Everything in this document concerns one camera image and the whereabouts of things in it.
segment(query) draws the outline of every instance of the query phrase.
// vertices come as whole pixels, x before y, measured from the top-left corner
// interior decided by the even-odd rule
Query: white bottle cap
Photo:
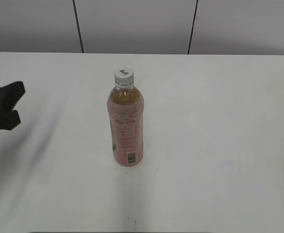
[[[115,84],[116,87],[121,89],[130,88],[134,83],[133,70],[123,68],[115,71]]]

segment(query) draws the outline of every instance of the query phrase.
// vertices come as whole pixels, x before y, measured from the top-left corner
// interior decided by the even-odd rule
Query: barcode
[[[136,162],[136,152],[127,153],[128,164],[134,164]]]

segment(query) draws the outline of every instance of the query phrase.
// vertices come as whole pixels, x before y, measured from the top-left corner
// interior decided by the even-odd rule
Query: beverage
[[[113,154],[120,165],[134,166],[143,158],[144,99],[131,69],[117,70],[115,84],[107,101]]]

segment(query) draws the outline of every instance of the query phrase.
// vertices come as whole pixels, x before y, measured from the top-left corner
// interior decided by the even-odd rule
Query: pink beverage bottle
[[[143,158],[144,99],[131,69],[117,70],[115,84],[107,101],[114,158],[122,166],[134,166]]]

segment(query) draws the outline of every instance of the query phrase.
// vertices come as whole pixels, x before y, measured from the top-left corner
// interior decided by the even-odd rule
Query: pink label
[[[143,157],[143,102],[119,105],[107,102],[115,160],[132,166]]]

